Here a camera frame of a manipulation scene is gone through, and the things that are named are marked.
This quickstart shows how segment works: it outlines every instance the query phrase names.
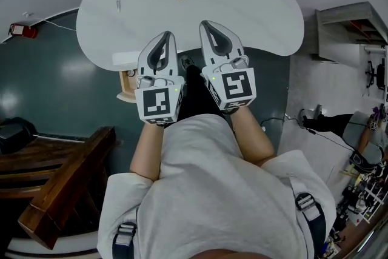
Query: person in gray shirt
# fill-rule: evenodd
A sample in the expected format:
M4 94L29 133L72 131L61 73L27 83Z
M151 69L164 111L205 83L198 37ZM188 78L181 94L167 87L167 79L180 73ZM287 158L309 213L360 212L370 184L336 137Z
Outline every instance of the person in gray shirt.
M359 152L369 164L378 164L388 159L388 138L383 129L383 122L378 121L376 131L370 129L371 116L360 111L353 114L324 116L318 105L315 116L310 119L306 110L299 113L300 123L307 129L317 132L332 132L341 137L346 144Z

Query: fire extinguisher box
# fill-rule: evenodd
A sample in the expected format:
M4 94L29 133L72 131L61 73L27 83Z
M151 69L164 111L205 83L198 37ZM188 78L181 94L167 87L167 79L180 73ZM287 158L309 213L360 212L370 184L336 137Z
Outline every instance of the fire extinguisher box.
M35 38L38 35L38 29L32 26L26 26L21 24L11 24L8 32L12 37L21 36L26 38Z

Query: chair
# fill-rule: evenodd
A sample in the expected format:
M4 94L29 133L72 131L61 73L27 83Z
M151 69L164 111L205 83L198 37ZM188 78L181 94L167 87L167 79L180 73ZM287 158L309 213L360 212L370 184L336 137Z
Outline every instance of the chair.
M107 184L103 160L115 137L114 128L101 127L85 141L36 138L0 156L0 255L14 236L53 249L60 236L98 229Z
M374 85L376 78L377 87L380 90L385 90L385 59L383 59L382 63L377 66L377 73L375 73L375 69L373 68L372 62L368 61L368 64L370 65L370 70L365 71L365 74L370 76L370 80L369 84L366 87L369 88L370 86Z

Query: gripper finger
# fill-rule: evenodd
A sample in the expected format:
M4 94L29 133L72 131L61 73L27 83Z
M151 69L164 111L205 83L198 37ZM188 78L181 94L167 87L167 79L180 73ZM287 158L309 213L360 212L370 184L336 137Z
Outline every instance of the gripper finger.
M147 44L139 55L138 70L140 75L178 75L178 57L172 32L161 33Z
M244 54L238 36L221 24L202 21L199 25L199 35L206 66L229 62Z

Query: black pants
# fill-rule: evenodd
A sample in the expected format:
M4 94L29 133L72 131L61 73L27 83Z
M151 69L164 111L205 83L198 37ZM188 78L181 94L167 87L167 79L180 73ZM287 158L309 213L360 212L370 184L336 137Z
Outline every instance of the black pants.
M186 76L187 92L182 100L177 122L205 113L225 118L205 86L205 80L200 74L201 71L197 66L188 66Z
M304 118L303 125L317 132L332 132L342 138L351 117L352 115L324 116L320 114L317 120Z

